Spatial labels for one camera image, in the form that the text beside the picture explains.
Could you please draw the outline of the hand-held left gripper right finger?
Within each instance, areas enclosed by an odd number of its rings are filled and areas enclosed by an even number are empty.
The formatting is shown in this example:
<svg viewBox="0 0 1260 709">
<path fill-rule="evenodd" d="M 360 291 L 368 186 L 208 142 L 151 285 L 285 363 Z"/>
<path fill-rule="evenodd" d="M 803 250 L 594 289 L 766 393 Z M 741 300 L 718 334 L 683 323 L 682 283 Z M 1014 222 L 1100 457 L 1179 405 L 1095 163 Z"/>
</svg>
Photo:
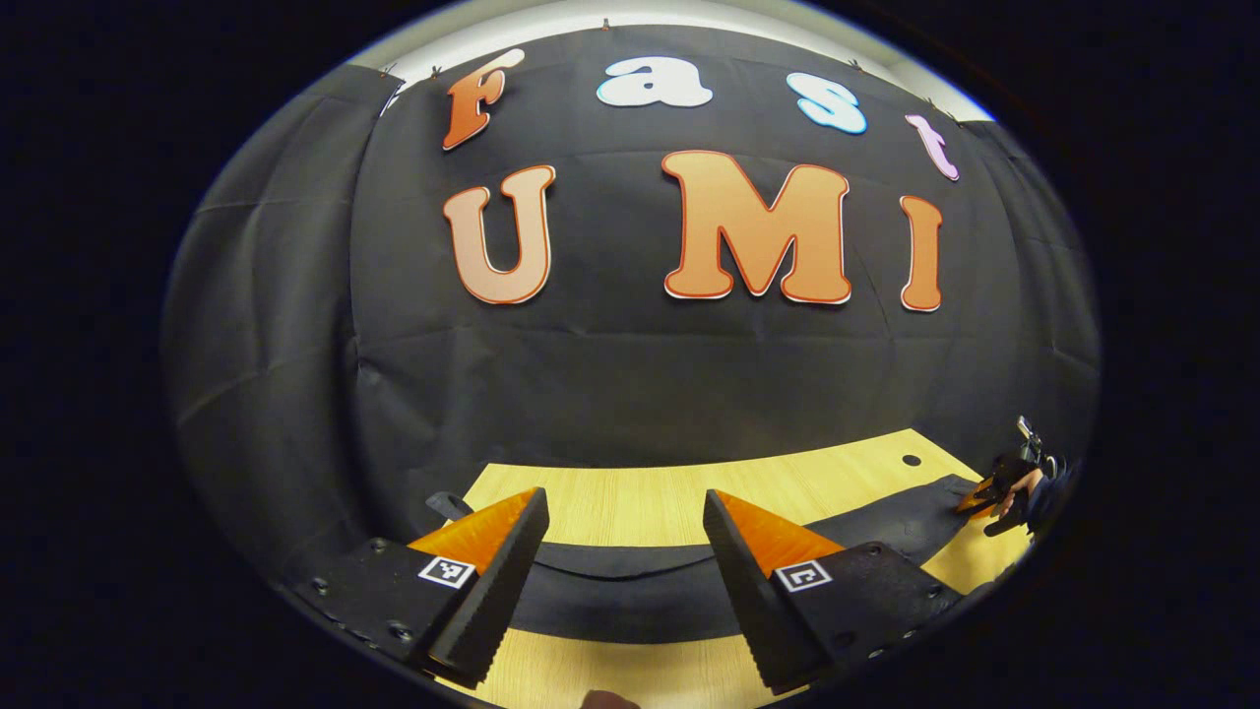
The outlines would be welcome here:
<svg viewBox="0 0 1260 709">
<path fill-rule="evenodd" d="M 703 528 L 740 632 L 775 695 L 895 657 L 963 599 L 885 543 L 839 545 L 724 490 L 707 490 Z"/>
</svg>

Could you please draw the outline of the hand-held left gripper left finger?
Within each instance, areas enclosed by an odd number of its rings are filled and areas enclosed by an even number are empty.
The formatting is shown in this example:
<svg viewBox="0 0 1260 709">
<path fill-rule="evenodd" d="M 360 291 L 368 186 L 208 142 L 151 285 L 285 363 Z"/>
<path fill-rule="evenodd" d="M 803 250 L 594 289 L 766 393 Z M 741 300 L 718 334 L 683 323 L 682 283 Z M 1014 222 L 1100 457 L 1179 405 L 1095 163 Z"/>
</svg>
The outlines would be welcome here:
<svg viewBox="0 0 1260 709">
<path fill-rule="evenodd" d="M 406 544 L 370 539 L 291 592 L 363 647 L 472 689 L 488 678 L 548 528 L 547 492 L 530 487 Z"/>
</svg>

